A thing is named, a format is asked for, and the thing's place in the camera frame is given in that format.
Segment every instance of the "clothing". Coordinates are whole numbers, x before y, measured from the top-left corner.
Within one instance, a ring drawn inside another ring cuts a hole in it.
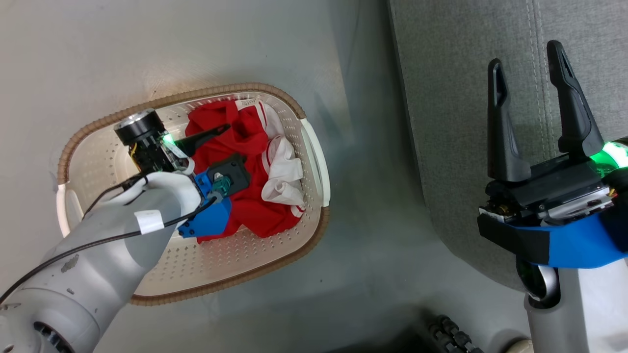
[[[262,188],[262,199],[277,204],[305,206],[301,178],[301,160],[295,156],[295,149],[285,136],[279,135],[268,142],[262,155],[268,181]]]
[[[268,164],[268,154],[264,152],[269,146],[269,134],[275,138],[283,136],[281,121],[272,107],[256,99],[223,100],[200,106],[188,117],[187,136],[221,124],[231,125],[225,133],[198,149],[192,157],[196,163],[195,173],[239,153],[246,159],[244,166],[251,174],[249,188],[230,196],[232,210],[225,231],[219,236],[198,237],[197,241],[233,235],[242,225],[259,237],[269,237],[294,227],[303,214],[298,208],[295,212],[297,206],[262,199],[262,190],[271,170],[264,166],[264,163]]]

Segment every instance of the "green light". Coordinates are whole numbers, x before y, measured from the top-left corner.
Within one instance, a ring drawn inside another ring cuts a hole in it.
[[[600,152],[591,156],[591,159],[595,162],[597,173],[603,178],[615,169],[628,166],[628,148],[622,144],[608,142]]]
[[[615,142],[609,142],[604,145],[602,151],[608,153],[613,158],[618,168],[628,166],[628,150],[626,150],[626,147]]]
[[[167,134],[167,135],[163,136],[163,141],[169,142],[171,144],[175,143],[175,139],[172,137],[171,134]]]

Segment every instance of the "basket rim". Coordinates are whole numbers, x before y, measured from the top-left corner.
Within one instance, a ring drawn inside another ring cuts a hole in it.
[[[110,126],[115,124],[121,120],[123,120],[128,115],[131,115],[135,112],[147,109],[154,108],[159,109],[167,106],[172,106],[173,104],[179,104],[182,102],[186,102],[188,100],[199,99],[203,97],[208,97],[211,95],[222,95],[222,94],[233,94],[240,92],[261,92],[265,94],[269,94],[282,100],[285,104],[292,109],[298,119],[306,119],[305,111],[299,103],[296,102],[294,98],[292,98],[289,94],[284,92],[283,90],[274,87],[268,84],[262,84],[259,82],[248,82],[243,84],[230,84],[230,85],[221,85],[216,87],[209,87],[204,89],[191,90],[188,92],[183,92],[179,94],[169,95],[168,97],[163,97],[155,100],[151,100],[149,102],[145,102],[142,104],[138,104],[134,107],[130,107],[127,109],[123,109],[119,112],[110,114],[106,117],[102,117],[90,124],[85,125],[82,129],[77,131],[71,138],[70,141],[65,145],[63,151],[61,152],[61,157],[59,158],[59,163],[57,166],[57,183],[59,185],[65,184],[69,181],[69,169],[70,169],[70,160],[72,159],[72,155],[76,151],[79,144],[90,134],[93,132],[100,130],[106,126]],[[219,290],[223,290],[226,288],[233,287],[235,285],[239,285],[241,283],[253,280],[254,278],[263,276],[267,273],[270,273],[276,269],[282,268],[288,264],[295,262],[296,260],[302,258],[306,254],[308,254],[320,241],[325,230],[327,229],[327,225],[329,223],[329,207],[321,207],[320,218],[318,220],[317,229],[314,234],[309,238],[304,245],[302,245],[297,250],[289,253],[282,258],[275,259],[270,263],[264,264],[260,267],[254,268],[245,273],[238,274],[237,276],[233,276],[230,278],[226,278],[221,281],[216,281],[213,283],[209,283],[207,285],[198,286],[195,288],[190,288],[187,290],[177,291],[173,293],[167,293],[162,295],[155,296],[143,296],[143,295],[133,295],[131,297],[131,304],[141,305],[146,307],[152,307],[154,305],[163,305],[168,303],[174,303],[177,301],[182,301],[186,299],[195,298],[197,296],[206,295],[209,293],[214,293]]]

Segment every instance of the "white cloth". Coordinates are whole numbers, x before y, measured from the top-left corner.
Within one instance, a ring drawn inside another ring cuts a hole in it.
[[[279,120],[279,115],[273,109],[273,107],[269,106],[266,103],[260,104],[262,108],[262,114],[266,118],[266,134],[268,135],[268,139],[274,139],[279,135],[284,135],[283,125],[281,125],[281,120]]]
[[[268,181],[262,188],[262,200],[284,205],[305,205],[300,182],[303,167],[286,136],[278,135],[268,141],[268,148],[262,154],[262,164],[268,173]]]

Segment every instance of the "gray floor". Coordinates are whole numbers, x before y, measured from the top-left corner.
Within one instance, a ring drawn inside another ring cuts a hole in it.
[[[97,352],[374,347],[425,308],[449,314],[488,353],[529,334],[523,294],[453,257],[433,231],[384,3],[0,0],[0,48],[0,192],[10,203],[0,289],[60,240],[57,158],[72,133],[108,113],[256,80],[303,106],[325,150],[332,221],[307,257],[214,295],[127,306]]]

